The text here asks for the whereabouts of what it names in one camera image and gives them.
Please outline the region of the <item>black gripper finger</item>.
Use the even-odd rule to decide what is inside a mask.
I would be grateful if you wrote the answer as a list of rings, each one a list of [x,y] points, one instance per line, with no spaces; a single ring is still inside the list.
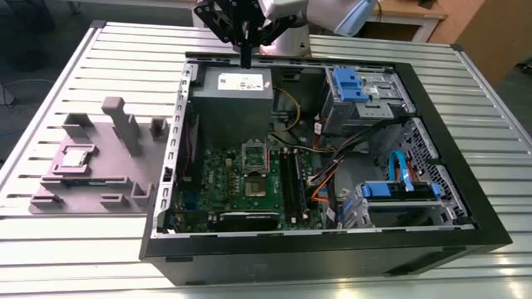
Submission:
[[[251,68],[254,49],[262,45],[271,45],[274,40],[285,33],[298,20],[297,15],[281,17],[265,25],[266,17],[253,17],[249,21],[246,38],[246,68]]]
[[[245,5],[242,1],[197,1],[194,13],[223,43],[231,43],[241,53],[241,67],[247,67],[245,37]]]

